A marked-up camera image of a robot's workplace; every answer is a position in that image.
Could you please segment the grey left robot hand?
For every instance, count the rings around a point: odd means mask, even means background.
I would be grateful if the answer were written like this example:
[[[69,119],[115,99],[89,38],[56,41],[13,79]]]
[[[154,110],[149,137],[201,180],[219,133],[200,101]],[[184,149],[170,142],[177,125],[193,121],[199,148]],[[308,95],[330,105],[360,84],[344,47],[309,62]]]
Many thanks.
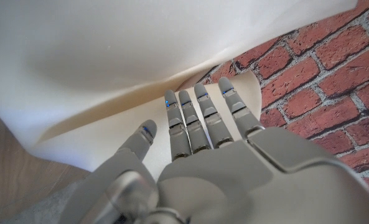
[[[282,128],[265,128],[230,83],[218,86],[234,140],[202,84],[165,93],[172,161],[157,180],[143,164],[147,120],[90,174],[61,223],[369,223],[369,187],[349,166]]]

